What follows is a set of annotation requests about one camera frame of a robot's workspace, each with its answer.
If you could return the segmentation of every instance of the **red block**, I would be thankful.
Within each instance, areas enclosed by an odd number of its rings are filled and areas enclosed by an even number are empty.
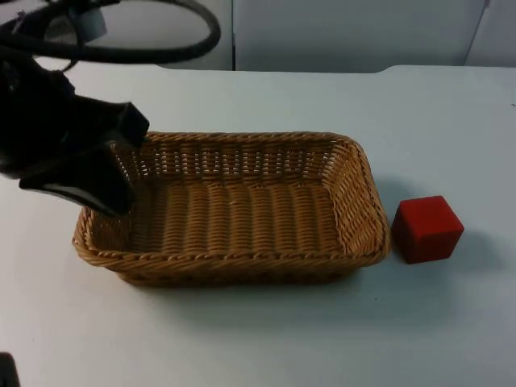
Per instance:
[[[448,258],[464,226],[442,196],[400,202],[393,241],[407,264]]]

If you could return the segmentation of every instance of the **table surface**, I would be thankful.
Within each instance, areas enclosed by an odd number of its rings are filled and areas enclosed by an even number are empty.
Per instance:
[[[333,285],[137,289],[77,257],[78,206],[0,179],[0,350],[23,385],[516,383],[516,69],[79,64],[69,77],[78,94],[133,101],[155,131],[350,135],[390,220],[402,199],[442,194],[466,231],[450,260],[390,255]]]

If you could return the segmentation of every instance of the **rectangular basket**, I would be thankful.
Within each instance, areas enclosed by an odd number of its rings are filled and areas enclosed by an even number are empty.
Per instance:
[[[123,218],[84,208],[73,244],[135,285],[311,283],[379,262],[389,227],[364,151],[331,133],[149,133],[115,148]]]

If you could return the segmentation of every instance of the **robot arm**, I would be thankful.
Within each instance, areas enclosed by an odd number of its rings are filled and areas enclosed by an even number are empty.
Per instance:
[[[108,0],[102,5],[111,3]],[[131,103],[114,104],[76,95],[63,72],[43,69],[27,50],[114,63],[188,60],[211,50],[220,37],[217,19],[196,2],[174,3],[210,15],[205,19],[209,26],[214,21],[216,27],[210,26],[208,38],[169,50],[43,42],[53,18],[70,9],[75,15],[91,10],[93,3],[83,0],[59,0],[0,26],[0,173],[20,179],[22,189],[50,193],[111,216],[127,213],[132,190],[114,162],[110,145],[123,142],[138,148],[147,133],[148,120]]]

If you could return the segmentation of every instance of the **white wall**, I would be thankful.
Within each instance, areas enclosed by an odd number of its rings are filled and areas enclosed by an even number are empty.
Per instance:
[[[489,2],[466,64],[516,66],[516,0]]]
[[[463,65],[484,0],[234,0],[234,7],[237,69],[376,72]]]
[[[222,28],[218,46],[206,56],[167,65],[179,69],[231,69],[232,25],[231,0],[200,0],[216,14]],[[36,0],[21,0],[0,6],[0,23],[16,16],[18,10],[41,6]],[[102,8],[108,33],[95,45],[115,47],[162,48],[191,44],[208,34],[204,22],[187,10],[156,2],[124,1]]]

